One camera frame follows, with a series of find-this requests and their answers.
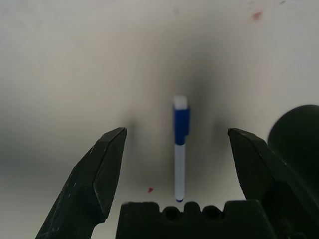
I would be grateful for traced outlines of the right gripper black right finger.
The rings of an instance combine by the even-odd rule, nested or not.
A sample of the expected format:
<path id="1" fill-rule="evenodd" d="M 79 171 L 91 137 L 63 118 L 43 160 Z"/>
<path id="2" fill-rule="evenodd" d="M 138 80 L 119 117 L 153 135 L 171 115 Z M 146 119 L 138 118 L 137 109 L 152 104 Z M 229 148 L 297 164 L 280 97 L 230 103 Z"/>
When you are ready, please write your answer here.
<path id="1" fill-rule="evenodd" d="M 319 195 L 265 141 L 230 128 L 228 136 L 240 187 L 258 204 L 265 228 L 274 239 L 317 239 Z"/>

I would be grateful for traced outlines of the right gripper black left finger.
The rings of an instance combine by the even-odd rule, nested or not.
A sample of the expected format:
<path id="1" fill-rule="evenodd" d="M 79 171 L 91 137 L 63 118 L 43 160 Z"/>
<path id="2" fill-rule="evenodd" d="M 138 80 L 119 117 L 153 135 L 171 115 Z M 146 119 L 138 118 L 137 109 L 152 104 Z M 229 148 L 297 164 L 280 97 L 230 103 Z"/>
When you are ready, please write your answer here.
<path id="1" fill-rule="evenodd" d="M 38 239 L 89 239 L 108 218 L 119 181 L 127 130 L 101 136 L 71 171 Z"/>

